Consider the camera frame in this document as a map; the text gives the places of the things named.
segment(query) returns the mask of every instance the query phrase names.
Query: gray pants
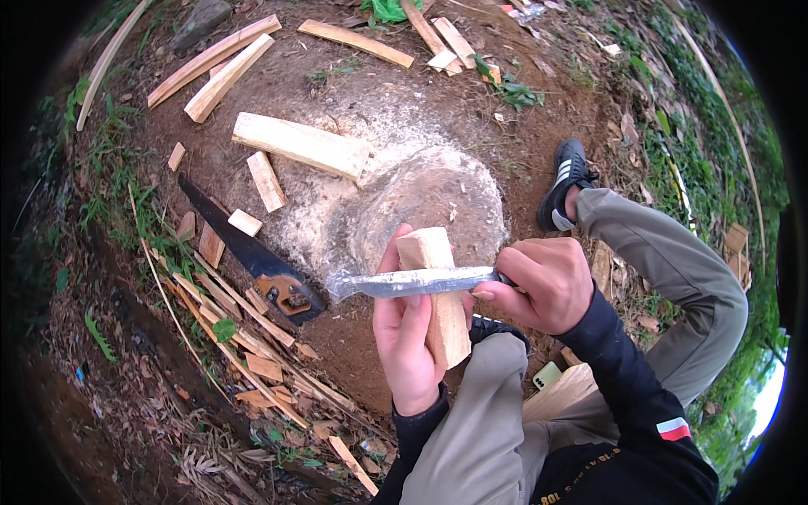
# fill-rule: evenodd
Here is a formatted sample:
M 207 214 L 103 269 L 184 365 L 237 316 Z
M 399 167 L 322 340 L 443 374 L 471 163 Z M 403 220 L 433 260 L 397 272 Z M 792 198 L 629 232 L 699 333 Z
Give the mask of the gray pants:
M 646 354 L 686 406 L 713 382 L 743 335 L 747 299 L 726 264 L 680 223 L 608 189 L 584 189 L 578 223 L 606 242 L 684 316 Z M 620 436 L 600 392 L 550 421 L 522 425 L 528 361 L 510 334 L 474 347 L 457 399 L 404 483 L 401 503 L 528 503 L 557 448 Z

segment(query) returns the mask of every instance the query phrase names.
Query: sky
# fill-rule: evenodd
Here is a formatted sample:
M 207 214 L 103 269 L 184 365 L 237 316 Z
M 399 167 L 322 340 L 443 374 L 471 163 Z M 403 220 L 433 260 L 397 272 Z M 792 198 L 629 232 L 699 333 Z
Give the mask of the sky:
M 763 433 L 769 421 L 772 420 L 774 409 L 777 407 L 777 400 L 780 398 L 780 390 L 783 387 L 784 372 L 785 367 L 777 361 L 772 378 L 768 380 L 758 398 L 755 399 L 752 407 L 757 411 L 757 417 L 755 418 L 755 426 L 749 434 L 750 439 Z

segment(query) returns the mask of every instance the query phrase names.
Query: fingernail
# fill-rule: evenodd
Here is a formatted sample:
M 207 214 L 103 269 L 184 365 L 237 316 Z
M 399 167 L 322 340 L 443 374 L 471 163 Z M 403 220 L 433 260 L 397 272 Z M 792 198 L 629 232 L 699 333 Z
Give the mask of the fingernail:
M 496 296 L 491 291 L 477 291 L 472 292 L 471 295 L 473 297 L 479 298 L 480 300 L 494 300 Z

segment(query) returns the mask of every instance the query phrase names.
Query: red and white patch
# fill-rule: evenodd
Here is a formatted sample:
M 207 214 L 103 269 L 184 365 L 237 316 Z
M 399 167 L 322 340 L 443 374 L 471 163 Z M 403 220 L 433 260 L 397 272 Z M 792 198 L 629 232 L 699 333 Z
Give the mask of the red and white patch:
M 663 440 L 670 440 L 671 442 L 683 439 L 686 436 L 693 438 L 690 435 L 688 422 L 681 417 L 657 424 L 657 431 L 659 431 L 659 436 Z

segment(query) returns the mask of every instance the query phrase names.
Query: black sneaker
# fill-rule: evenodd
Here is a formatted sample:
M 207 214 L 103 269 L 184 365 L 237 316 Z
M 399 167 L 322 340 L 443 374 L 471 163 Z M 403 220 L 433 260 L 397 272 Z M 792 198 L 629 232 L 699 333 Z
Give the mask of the black sneaker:
M 574 184 L 581 189 L 592 188 L 591 181 L 598 178 L 587 169 L 587 156 L 583 145 L 574 138 L 568 138 L 558 145 L 555 155 L 556 182 L 541 201 L 536 219 L 544 231 L 567 231 L 575 227 L 566 215 L 564 199 Z
M 517 330 L 515 327 L 505 324 L 502 321 L 497 321 L 491 318 L 484 318 L 480 314 L 474 314 L 471 317 L 471 330 L 469 331 L 469 338 L 471 345 L 477 345 L 482 342 L 485 337 L 493 335 L 494 333 L 511 333 L 513 336 L 524 342 L 524 348 L 527 354 L 530 354 L 530 342 L 524 333 Z

